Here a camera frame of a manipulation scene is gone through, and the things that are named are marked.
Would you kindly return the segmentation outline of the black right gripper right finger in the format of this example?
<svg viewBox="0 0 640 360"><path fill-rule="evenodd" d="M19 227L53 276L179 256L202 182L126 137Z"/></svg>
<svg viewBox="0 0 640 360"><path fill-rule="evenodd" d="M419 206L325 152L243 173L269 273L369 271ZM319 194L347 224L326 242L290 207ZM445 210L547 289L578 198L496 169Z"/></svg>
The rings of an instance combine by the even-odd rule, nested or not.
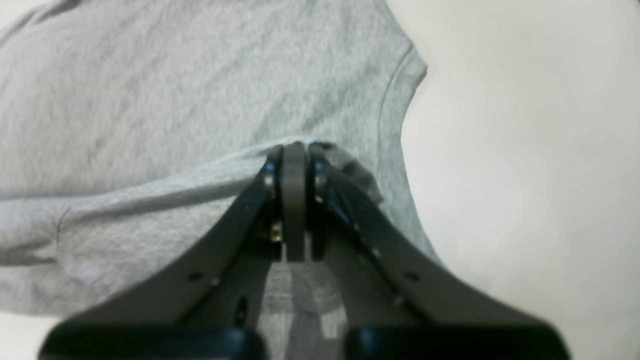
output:
<svg viewBox="0 0 640 360"><path fill-rule="evenodd" d="M345 360L569 360L553 326L432 262L329 163L323 145L308 154L313 257L342 293Z"/></svg>

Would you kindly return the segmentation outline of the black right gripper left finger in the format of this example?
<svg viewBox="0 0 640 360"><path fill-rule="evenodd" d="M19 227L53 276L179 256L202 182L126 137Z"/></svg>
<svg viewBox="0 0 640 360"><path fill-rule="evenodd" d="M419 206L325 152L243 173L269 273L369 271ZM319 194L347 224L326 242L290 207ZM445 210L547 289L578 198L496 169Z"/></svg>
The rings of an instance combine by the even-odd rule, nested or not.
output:
<svg viewBox="0 0 640 360"><path fill-rule="evenodd" d="M278 246L283 147L192 248L151 278L55 326L40 360L266 360L256 332Z"/></svg>

